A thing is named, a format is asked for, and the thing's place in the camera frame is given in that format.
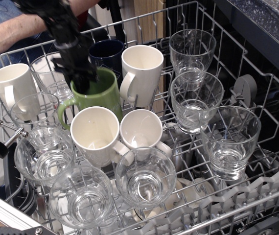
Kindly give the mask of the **person's bare forearm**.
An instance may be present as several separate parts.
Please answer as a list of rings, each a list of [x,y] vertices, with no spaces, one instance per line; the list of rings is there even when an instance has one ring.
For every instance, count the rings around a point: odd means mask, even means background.
[[[46,31],[37,15],[22,13],[12,1],[0,0],[0,54],[18,41]]]

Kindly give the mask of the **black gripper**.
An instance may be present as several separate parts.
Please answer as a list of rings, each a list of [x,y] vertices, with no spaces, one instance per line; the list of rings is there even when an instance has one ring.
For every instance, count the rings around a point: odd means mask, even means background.
[[[53,59],[54,70],[73,81],[76,91],[87,94],[90,81],[98,81],[96,66],[88,61],[88,46],[92,40],[79,31],[78,21],[67,0],[15,0],[25,14],[38,15],[55,39],[60,57]]]

